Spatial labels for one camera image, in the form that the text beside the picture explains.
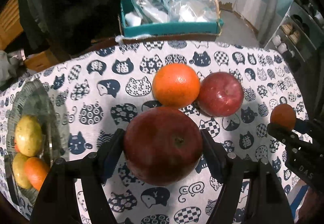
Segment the dark red apple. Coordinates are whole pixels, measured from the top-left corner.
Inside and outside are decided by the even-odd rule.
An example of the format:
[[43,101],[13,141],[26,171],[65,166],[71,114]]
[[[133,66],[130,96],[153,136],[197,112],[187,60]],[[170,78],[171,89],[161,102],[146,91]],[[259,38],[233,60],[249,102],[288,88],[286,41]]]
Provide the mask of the dark red apple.
[[241,83],[230,73],[209,74],[200,85],[197,104],[209,116],[225,117],[234,114],[243,103]]

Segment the small orange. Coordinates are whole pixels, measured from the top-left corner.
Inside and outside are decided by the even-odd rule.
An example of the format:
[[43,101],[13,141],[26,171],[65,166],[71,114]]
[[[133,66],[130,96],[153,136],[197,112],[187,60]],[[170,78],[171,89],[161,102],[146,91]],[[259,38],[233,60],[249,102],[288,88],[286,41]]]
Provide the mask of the small orange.
[[34,189],[40,191],[50,167],[40,158],[30,157],[24,164],[24,173]]

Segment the small tangerine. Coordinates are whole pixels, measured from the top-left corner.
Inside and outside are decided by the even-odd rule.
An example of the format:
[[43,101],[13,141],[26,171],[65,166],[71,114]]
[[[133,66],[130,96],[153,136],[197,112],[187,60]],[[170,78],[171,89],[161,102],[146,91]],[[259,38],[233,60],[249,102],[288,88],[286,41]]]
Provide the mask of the small tangerine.
[[152,83],[154,98],[163,106],[180,109],[193,103],[199,95],[200,80],[189,66],[172,63],[155,74]]

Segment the teal cardboard box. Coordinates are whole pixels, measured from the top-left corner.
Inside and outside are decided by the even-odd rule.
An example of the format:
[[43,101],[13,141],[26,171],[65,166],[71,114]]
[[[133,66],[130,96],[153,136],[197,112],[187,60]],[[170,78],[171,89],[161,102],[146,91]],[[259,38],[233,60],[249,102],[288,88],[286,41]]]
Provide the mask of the teal cardboard box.
[[181,34],[213,34],[219,35],[224,25],[223,20],[207,23],[185,23],[171,22],[166,23],[145,23],[142,21],[136,26],[131,25],[131,21],[138,18],[136,10],[131,0],[121,0],[121,27],[125,37],[134,38],[141,35],[164,36]]

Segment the wooden louvered cabinet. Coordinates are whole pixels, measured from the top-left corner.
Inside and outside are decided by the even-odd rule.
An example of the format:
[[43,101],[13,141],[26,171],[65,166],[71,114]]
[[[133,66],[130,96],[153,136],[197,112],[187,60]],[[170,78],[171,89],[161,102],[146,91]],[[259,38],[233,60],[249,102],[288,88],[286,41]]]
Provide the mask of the wooden louvered cabinet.
[[18,0],[9,0],[1,10],[0,30],[0,50],[5,50],[23,32]]

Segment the clear plastic bag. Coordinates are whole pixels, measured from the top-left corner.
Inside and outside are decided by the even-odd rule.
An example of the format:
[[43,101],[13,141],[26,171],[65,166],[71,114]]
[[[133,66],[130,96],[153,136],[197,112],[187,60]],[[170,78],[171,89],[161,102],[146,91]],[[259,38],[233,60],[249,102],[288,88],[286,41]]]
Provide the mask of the clear plastic bag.
[[168,10],[171,22],[207,23],[219,19],[218,0],[174,0]]

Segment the cat pattern tablecloth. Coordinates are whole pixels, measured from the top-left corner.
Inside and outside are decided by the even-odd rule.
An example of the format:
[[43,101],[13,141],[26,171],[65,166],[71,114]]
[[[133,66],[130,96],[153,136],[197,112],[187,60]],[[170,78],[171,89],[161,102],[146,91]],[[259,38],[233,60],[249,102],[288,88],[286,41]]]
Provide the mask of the cat pattern tablecloth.
[[[266,132],[271,111],[287,103],[299,119],[308,114],[298,85],[282,56],[274,50],[219,42],[154,41],[103,48],[33,76],[53,103],[55,125],[65,159],[96,151],[114,131],[138,114],[159,106],[152,95],[156,72],[170,63],[192,68],[200,79],[223,71],[234,75],[244,91],[240,109],[211,118],[195,105],[182,112],[207,129],[228,152],[257,161],[267,158],[286,193],[299,178],[286,166],[283,144]],[[103,187],[119,223],[205,223],[221,185],[200,161],[189,176],[164,188],[134,177],[120,158]]]

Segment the black hanging coat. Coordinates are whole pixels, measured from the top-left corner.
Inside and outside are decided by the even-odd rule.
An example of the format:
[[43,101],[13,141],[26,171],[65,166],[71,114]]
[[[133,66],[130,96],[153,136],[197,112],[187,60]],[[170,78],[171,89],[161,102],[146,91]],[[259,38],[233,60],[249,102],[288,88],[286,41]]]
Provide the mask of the black hanging coat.
[[120,34],[121,0],[18,0],[20,24],[29,42],[25,54],[52,44],[74,55],[92,40]]

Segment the white shoe rack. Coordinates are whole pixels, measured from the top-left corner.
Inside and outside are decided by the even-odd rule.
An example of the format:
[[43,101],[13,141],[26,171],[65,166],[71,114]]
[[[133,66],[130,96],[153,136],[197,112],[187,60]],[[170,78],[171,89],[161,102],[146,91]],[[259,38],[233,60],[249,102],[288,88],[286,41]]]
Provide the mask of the white shoe rack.
[[323,17],[313,0],[293,0],[265,48],[282,52],[305,63],[323,43]]

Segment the large orange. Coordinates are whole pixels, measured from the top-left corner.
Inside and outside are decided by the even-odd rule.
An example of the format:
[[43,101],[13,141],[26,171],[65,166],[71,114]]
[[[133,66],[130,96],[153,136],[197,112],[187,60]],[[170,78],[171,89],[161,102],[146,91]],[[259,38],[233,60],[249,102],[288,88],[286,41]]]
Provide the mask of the large orange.
[[280,125],[288,131],[292,131],[296,123],[294,109],[286,103],[275,106],[271,112],[270,123]]

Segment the green glass bowl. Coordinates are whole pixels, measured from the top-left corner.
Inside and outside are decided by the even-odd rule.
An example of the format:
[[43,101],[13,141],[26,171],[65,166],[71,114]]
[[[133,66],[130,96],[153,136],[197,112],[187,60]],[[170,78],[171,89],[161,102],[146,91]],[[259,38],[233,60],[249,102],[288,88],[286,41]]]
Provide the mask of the green glass bowl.
[[40,80],[27,81],[13,98],[7,121],[8,186],[33,205],[45,169],[60,157],[62,139],[54,106]]

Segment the bright red apple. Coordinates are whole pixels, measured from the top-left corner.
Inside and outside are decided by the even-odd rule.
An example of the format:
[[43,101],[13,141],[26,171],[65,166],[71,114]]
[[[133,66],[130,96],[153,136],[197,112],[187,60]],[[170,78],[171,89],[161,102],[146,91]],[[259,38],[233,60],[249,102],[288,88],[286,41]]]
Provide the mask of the bright red apple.
[[203,138],[196,123],[171,107],[155,107],[136,116],[126,128],[127,167],[138,179],[167,186],[187,177],[197,166]]

